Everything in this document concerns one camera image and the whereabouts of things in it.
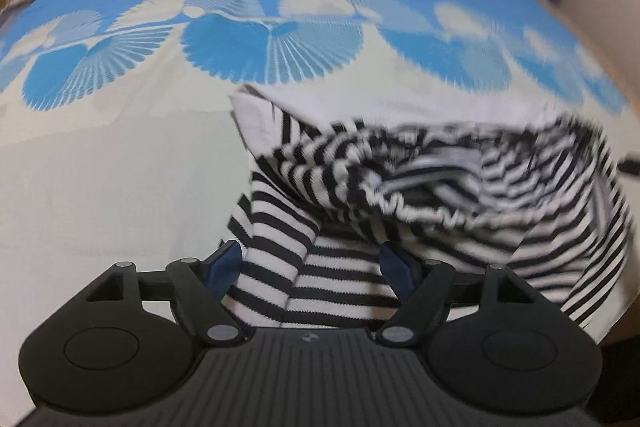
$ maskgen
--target small logo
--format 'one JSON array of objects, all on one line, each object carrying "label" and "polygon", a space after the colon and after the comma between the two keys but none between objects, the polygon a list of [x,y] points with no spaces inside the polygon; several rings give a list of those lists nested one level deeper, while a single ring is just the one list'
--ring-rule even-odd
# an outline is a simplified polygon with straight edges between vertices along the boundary
[{"label": "small logo", "polygon": [[302,335],[302,340],[304,340],[306,343],[311,344],[320,340],[320,337],[318,337],[315,333],[311,333],[311,331],[309,331],[308,333]]}]

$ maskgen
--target black and white striped fabric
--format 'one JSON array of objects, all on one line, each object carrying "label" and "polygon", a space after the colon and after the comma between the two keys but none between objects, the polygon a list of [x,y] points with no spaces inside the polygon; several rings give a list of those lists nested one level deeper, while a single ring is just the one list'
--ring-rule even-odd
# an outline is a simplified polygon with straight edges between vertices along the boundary
[{"label": "black and white striped fabric", "polygon": [[223,304],[248,324],[379,327],[399,306],[378,265],[385,241],[459,271],[509,266],[582,326],[622,271],[629,211],[605,140],[585,123],[350,120],[321,134],[277,118],[282,145],[255,159],[225,237],[244,260]]}]

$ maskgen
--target bed sheet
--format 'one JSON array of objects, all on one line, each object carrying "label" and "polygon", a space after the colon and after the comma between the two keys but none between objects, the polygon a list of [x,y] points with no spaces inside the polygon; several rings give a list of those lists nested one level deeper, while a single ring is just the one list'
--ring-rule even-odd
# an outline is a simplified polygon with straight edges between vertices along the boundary
[{"label": "bed sheet", "polygon": [[[625,99],[536,0],[38,0],[0,46],[2,426],[31,406],[21,342],[83,285],[216,247],[247,184],[238,84],[536,100],[599,121],[614,157],[640,151]],[[596,340],[638,294],[638,258]]]}]

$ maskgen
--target blue patterned bed sheet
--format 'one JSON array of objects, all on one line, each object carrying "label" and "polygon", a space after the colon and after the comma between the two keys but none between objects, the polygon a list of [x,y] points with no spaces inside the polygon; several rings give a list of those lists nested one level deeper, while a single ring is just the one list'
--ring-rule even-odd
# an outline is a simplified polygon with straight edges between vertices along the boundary
[{"label": "blue patterned bed sheet", "polygon": [[611,115],[625,99],[536,0],[37,0],[0,42],[2,92],[70,105],[140,68],[180,31],[180,60],[211,82],[314,81],[356,60],[364,27],[418,71],[465,92],[510,89],[516,63],[547,94]]}]

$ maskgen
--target bed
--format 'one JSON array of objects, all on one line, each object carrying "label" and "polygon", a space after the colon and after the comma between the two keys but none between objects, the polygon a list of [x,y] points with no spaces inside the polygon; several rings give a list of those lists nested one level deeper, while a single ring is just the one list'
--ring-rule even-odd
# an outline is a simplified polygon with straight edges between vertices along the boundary
[{"label": "bed", "polygon": [[[81,287],[217,247],[248,183],[239,84],[530,100],[600,122],[613,158],[640,150],[625,98],[537,0],[37,0],[2,31],[2,426],[31,408],[20,344]],[[638,295],[636,247],[585,325],[597,341]]]}]

